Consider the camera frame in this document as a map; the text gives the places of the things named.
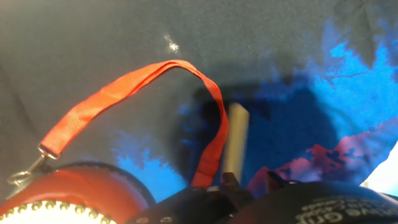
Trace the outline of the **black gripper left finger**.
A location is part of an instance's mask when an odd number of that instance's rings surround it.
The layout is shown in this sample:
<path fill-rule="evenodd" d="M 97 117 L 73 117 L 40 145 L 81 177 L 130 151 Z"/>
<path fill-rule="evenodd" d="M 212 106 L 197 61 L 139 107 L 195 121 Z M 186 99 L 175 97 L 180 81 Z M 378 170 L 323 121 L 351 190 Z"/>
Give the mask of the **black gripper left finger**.
<path fill-rule="evenodd" d="M 221 176 L 218 186 L 191 187 L 131 217 L 127 224 L 213 224 L 227 223 L 254 201 L 232 172 Z"/>

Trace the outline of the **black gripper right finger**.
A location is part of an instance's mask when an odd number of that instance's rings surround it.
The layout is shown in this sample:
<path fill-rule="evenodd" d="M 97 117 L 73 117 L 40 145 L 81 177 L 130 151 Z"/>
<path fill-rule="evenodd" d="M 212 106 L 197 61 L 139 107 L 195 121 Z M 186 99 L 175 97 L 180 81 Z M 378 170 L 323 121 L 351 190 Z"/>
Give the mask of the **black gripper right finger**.
<path fill-rule="evenodd" d="M 291 185 L 300 184 L 297 180 L 285 180 L 274 171 L 267 171 L 266 177 L 266 192 L 272 193 L 279 189 L 286 188 Z"/>

